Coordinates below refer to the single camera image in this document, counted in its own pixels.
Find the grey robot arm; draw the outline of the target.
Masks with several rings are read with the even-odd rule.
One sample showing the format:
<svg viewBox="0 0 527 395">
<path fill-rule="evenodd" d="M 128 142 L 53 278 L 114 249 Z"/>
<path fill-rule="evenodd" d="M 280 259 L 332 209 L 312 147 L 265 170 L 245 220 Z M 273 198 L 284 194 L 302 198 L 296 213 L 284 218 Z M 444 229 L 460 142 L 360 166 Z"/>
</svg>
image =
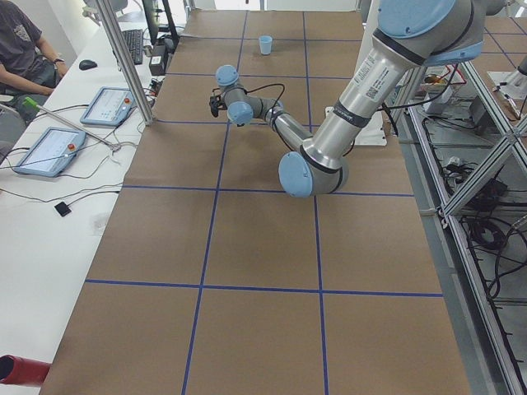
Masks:
<svg viewBox="0 0 527 395">
<path fill-rule="evenodd" d="M 216 71 L 218 94 L 213 116 L 224 109 L 229 120 L 246 125 L 261 119 L 290 147 L 278 166 L 282 188 L 296 198 L 339 190 L 348 177 L 343 159 L 359 132 L 404 73 L 421 66 L 462 63 L 483 48 L 487 16 L 503 1 L 382 1 L 372 48 L 316 133 L 305 130 L 277 100 L 251 96 L 236 69 Z"/>
</svg>

